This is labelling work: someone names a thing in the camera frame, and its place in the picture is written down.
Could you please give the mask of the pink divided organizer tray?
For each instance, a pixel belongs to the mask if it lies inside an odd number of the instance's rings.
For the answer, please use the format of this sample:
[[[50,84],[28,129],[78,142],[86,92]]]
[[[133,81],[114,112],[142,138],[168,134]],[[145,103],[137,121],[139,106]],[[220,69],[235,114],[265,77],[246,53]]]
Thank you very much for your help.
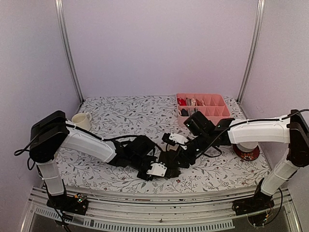
[[[221,119],[230,118],[231,114],[220,94],[177,93],[177,120],[180,126],[193,113],[200,111],[208,120],[216,125]]]

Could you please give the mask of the dark olive cloth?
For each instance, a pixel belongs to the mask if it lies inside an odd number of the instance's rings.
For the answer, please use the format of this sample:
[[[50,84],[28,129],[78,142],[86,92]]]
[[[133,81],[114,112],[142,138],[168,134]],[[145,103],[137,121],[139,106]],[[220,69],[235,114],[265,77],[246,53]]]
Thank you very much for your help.
[[[161,152],[158,161],[167,168],[164,175],[165,179],[176,178],[181,174],[180,164],[177,160],[177,152],[175,150]]]

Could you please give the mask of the left robot arm white sleeve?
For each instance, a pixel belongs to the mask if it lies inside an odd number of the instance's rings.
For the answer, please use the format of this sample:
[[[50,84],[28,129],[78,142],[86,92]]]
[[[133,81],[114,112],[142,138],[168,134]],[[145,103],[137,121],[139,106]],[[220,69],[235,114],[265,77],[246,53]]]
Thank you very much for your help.
[[[114,142],[90,134],[68,122],[64,112],[58,110],[31,128],[29,156],[35,162],[46,185],[47,205],[54,209],[85,215],[88,208],[86,196],[69,196],[56,163],[61,148],[73,149],[103,162],[116,156]]]

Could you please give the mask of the robot arm white sleeve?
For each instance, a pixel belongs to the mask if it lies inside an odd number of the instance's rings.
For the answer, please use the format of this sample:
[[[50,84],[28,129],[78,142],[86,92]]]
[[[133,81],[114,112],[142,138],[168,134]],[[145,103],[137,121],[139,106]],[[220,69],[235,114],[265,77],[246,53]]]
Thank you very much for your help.
[[[249,214],[274,206],[272,196],[286,181],[309,164],[309,127],[302,111],[292,110],[277,118],[238,120],[227,131],[231,144],[275,142],[288,148],[275,168],[263,178],[252,197],[235,200],[236,215]]]
[[[68,122],[64,112],[58,110],[31,128],[29,156],[35,162],[46,185],[47,205],[54,209],[85,215],[88,208],[86,196],[69,196],[56,163],[61,148],[73,149],[103,162],[116,156],[114,142],[90,134]]]

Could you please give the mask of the right robot arm white sleeve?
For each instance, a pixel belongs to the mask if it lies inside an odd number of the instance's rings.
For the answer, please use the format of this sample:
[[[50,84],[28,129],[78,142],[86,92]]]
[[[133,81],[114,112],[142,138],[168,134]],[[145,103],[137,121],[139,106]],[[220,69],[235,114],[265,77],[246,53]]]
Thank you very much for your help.
[[[272,196],[286,181],[309,164],[309,127],[302,111],[292,110],[277,118],[238,120],[227,131],[231,144],[275,142],[288,148],[275,168],[263,178],[252,197],[235,200],[236,215],[249,214],[274,206]]]

